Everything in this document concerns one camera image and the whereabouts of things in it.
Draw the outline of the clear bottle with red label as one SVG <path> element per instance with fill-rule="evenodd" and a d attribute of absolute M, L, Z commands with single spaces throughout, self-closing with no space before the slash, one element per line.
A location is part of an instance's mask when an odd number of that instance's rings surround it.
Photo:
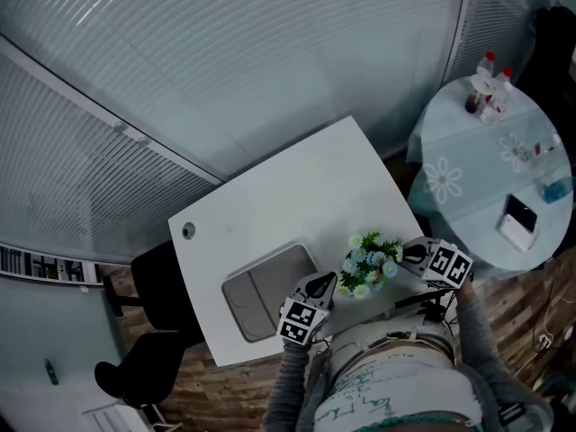
<path fill-rule="evenodd" d="M 532 163 L 539 164 L 548 158 L 562 145 L 562 140 L 557 132 L 540 139 L 532 148 Z"/>

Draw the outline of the blue plastic bottle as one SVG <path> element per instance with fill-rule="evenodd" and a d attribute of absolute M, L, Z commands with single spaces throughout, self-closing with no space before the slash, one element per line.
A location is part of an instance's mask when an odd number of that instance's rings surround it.
<path fill-rule="evenodd" d="M 552 204 L 570 195 L 576 185 L 576 177 L 560 178 L 550 184 L 545 184 L 542 189 L 542 198 L 545 203 Z"/>

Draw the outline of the black office chair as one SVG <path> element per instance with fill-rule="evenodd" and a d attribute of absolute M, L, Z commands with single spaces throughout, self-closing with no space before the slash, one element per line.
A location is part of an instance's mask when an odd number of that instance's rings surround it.
<path fill-rule="evenodd" d="M 139 410 L 164 401 L 175 385 L 185 350 L 205 341 L 178 264 L 176 249 L 165 242 L 130 263 L 136 297 L 116 293 L 103 277 L 106 298 L 115 316 L 124 307 L 144 310 L 155 333 L 140 336 L 117 364 L 94 368 L 97 385 L 108 395 Z"/>

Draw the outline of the white table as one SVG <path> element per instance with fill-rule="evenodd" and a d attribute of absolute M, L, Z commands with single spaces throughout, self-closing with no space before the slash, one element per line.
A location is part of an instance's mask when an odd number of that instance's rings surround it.
<path fill-rule="evenodd" d="M 186 222 L 196 227 L 185 240 Z M 281 352 L 282 340 L 248 343 L 224 298 L 226 278 L 292 242 L 316 267 L 339 271 L 355 234 L 409 241 L 422 233 L 399 187 L 352 118 L 292 145 L 219 186 L 169 222 L 172 240 L 214 362 L 246 363 Z"/>

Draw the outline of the black waist-mounted device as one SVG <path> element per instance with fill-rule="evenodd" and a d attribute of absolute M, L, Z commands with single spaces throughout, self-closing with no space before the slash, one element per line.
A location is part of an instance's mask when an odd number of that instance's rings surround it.
<path fill-rule="evenodd" d="M 396 311 L 412 309 L 418 315 L 423 315 L 426 319 L 440 323 L 446 321 L 447 305 L 441 303 L 441 299 L 452 293 L 451 300 L 455 297 L 453 289 L 436 289 L 419 295 L 410 296 L 409 298 L 396 301 L 394 309 Z"/>

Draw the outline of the black smartphone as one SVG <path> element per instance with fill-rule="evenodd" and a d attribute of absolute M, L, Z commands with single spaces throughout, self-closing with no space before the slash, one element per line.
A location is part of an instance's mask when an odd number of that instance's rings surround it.
<path fill-rule="evenodd" d="M 536 213 L 513 194 L 508 195 L 504 213 L 514 219 L 526 231 L 533 233 L 536 228 Z"/>

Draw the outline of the frosted glass door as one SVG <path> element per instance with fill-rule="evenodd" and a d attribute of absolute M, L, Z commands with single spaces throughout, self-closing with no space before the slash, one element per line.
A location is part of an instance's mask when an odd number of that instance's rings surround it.
<path fill-rule="evenodd" d="M 114 402 L 95 366 L 124 353 L 103 290 L 0 278 L 0 419 L 13 432 L 91 432 L 82 413 Z"/>

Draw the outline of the grey tray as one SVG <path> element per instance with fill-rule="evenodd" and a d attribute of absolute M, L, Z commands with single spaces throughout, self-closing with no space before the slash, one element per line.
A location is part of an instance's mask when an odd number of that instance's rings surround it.
<path fill-rule="evenodd" d="M 274 336 L 285 298 L 317 271 L 308 249 L 292 242 L 230 274 L 221 290 L 242 337 L 256 343 Z"/>

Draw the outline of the person's torso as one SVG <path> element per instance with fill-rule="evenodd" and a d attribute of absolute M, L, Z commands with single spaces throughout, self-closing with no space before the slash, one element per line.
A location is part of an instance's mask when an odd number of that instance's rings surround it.
<path fill-rule="evenodd" d="M 298 432 L 481 432 L 481 405 L 460 364 L 416 345 L 369 355 L 303 407 Z"/>

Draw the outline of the person's left forearm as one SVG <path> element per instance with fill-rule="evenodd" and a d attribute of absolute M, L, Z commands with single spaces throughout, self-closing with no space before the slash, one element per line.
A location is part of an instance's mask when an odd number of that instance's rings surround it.
<path fill-rule="evenodd" d="M 262 432 L 299 431 L 310 349 L 310 346 L 284 342 L 280 368 L 262 420 Z"/>

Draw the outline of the white box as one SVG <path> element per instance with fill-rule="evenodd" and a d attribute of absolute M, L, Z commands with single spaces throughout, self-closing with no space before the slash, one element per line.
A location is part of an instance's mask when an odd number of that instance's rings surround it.
<path fill-rule="evenodd" d="M 535 243 L 538 230 L 529 231 L 509 214 L 503 214 L 496 227 L 497 232 L 517 251 L 525 253 Z"/>

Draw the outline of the person's right forearm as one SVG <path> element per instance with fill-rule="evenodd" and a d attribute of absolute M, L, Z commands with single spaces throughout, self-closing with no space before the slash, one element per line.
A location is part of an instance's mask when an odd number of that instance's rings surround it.
<path fill-rule="evenodd" d="M 501 362 L 491 326 L 472 282 L 466 279 L 455 296 L 462 360 L 459 371 L 471 382 L 481 405 L 480 431 L 551 432 L 552 408 Z M 521 403 L 526 413 L 503 428 L 499 421 L 499 406 L 505 403 Z"/>

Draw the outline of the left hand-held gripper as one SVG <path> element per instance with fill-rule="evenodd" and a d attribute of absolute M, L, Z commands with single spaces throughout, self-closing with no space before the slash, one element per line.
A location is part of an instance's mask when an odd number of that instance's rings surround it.
<path fill-rule="evenodd" d="M 333 309 L 337 283 L 334 272 L 316 272 L 300 279 L 280 308 L 276 335 L 300 346 L 311 343 Z"/>

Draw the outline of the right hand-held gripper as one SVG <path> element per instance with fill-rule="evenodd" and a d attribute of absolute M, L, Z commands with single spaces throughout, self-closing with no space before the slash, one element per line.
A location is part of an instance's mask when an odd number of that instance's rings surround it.
<path fill-rule="evenodd" d="M 423 254 L 405 252 L 400 265 L 438 289 L 460 289 L 470 273 L 473 261 L 456 245 L 438 238 L 420 236 L 403 245 L 404 251 L 431 251 Z"/>

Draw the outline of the clear bottle with red cap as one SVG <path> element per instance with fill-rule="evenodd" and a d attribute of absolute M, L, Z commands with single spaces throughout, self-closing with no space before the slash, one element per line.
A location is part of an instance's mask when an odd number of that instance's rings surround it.
<path fill-rule="evenodd" d="M 513 89 L 513 85 L 511 84 L 511 77 L 512 69 L 510 67 L 504 67 L 494 77 L 494 93 L 500 100 L 506 98 Z"/>
<path fill-rule="evenodd" d="M 496 57 L 492 51 L 487 51 L 485 56 L 479 62 L 476 68 L 476 74 L 482 81 L 489 81 L 492 79 L 495 58 Z"/>

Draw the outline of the pale blue floral tablecloth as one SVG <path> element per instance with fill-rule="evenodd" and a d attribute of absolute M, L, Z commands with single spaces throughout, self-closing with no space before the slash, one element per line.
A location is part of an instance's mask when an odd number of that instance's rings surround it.
<path fill-rule="evenodd" d="M 471 80 L 444 85 L 430 100 L 409 137 L 407 160 L 419 163 L 409 207 L 428 219 L 433 237 L 456 244 L 472 258 L 478 277 L 507 278 L 546 262 L 561 245 L 572 217 L 572 198 L 547 203 L 542 187 L 572 174 L 552 122 L 526 94 L 514 89 L 492 123 L 467 112 Z M 553 144 L 525 161 L 536 144 Z M 513 246 L 498 226 L 509 196 L 536 215 L 527 251 Z"/>

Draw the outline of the snake-print belt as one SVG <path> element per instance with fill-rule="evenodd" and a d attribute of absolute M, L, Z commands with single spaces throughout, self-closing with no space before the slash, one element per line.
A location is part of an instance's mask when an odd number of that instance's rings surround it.
<path fill-rule="evenodd" d="M 363 353 L 367 354 L 375 350 L 393 348 L 394 345 L 428 347 L 440 352 L 452 362 L 455 360 L 454 346 L 448 340 L 436 335 L 418 335 L 416 332 L 408 331 L 388 332 L 380 339 L 368 344 Z"/>

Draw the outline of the glass partition with blinds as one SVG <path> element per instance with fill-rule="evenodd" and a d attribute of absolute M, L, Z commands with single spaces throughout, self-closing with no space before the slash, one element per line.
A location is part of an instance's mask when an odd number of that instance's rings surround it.
<path fill-rule="evenodd" d="M 345 116 L 399 149 L 462 1 L 0 0 L 0 246 L 129 259 Z"/>

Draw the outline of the blue white flower bouquet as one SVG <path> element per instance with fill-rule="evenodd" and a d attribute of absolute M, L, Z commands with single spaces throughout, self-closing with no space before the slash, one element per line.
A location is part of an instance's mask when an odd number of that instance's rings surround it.
<path fill-rule="evenodd" d="M 403 259 L 399 238 L 386 238 L 380 231 L 370 231 L 362 236 L 352 236 L 348 246 L 337 283 L 340 295 L 366 298 L 398 274 Z"/>

